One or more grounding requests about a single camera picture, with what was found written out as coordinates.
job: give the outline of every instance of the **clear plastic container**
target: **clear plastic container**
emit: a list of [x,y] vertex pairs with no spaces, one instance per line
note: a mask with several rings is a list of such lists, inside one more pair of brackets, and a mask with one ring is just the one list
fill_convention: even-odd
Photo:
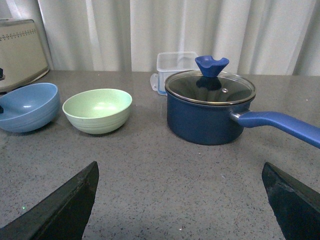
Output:
[[161,52],[156,60],[158,73],[152,74],[150,84],[154,91],[160,95],[167,95],[165,81],[172,74],[187,70],[199,70],[194,51]]

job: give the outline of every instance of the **pan handle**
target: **pan handle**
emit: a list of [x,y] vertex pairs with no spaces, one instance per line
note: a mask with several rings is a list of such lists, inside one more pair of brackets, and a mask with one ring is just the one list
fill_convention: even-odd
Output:
[[320,149],[320,128],[275,111],[231,112],[230,118],[246,128],[272,126]]

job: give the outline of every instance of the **blue lid knob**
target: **blue lid knob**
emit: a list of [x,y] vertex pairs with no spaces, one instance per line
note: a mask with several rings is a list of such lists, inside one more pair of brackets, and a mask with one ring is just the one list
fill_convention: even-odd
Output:
[[220,60],[214,60],[212,56],[206,55],[196,57],[195,62],[203,76],[207,78],[215,78],[228,65],[229,60],[224,57]]

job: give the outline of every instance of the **toaster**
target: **toaster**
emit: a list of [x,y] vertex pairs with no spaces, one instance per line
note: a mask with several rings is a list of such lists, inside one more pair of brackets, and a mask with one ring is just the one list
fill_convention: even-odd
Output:
[[49,71],[32,19],[0,19],[0,92],[38,80]]

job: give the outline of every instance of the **saucepan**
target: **saucepan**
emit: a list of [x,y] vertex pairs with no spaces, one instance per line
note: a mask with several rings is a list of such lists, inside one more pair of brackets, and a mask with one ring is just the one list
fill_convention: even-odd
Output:
[[273,126],[320,149],[320,128],[292,116],[250,111],[256,87],[249,80],[222,71],[229,60],[195,59],[199,70],[183,71],[165,81],[167,123],[180,138],[201,145],[222,145],[246,128]]

